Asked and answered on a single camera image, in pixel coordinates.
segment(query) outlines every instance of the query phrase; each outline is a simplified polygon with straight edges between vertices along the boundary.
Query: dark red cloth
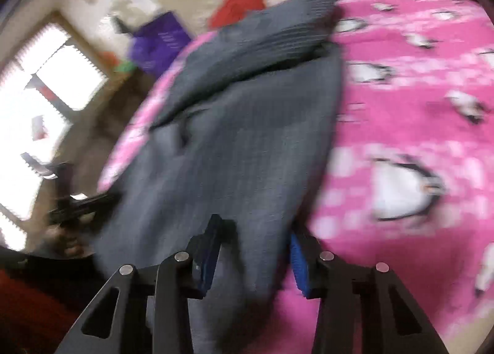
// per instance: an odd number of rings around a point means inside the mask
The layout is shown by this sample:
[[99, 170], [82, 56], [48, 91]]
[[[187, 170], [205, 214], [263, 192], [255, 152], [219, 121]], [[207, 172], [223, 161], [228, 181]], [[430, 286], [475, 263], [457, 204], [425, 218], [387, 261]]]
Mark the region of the dark red cloth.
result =
[[208, 21], [209, 29], [237, 23], [252, 10], [263, 10], [263, 0], [224, 0]]

